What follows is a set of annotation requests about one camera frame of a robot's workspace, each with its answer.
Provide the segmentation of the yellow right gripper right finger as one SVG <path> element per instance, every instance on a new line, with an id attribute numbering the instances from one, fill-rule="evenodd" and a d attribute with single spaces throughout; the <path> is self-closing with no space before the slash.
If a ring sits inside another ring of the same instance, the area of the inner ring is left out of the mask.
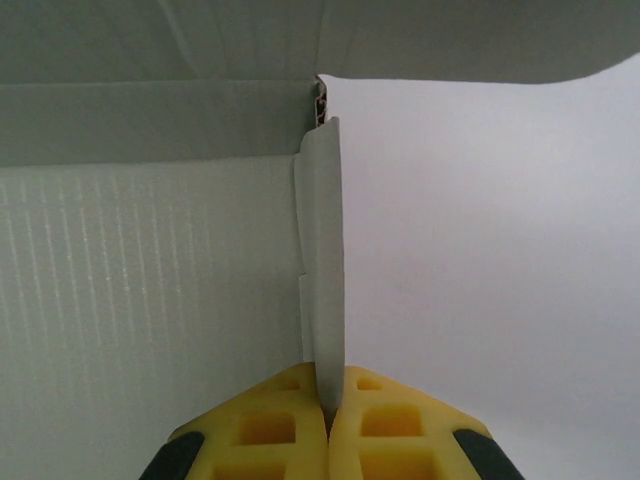
<path id="1" fill-rule="evenodd" d="M 520 480 L 487 427 L 412 387 L 348 366 L 329 480 Z"/>

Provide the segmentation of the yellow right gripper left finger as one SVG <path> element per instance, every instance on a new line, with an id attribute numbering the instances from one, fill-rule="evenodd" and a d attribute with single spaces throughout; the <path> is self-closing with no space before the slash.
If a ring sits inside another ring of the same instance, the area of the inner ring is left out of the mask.
<path id="1" fill-rule="evenodd" d="M 177 428 L 144 480 L 328 480 L 314 364 L 289 367 Z"/>

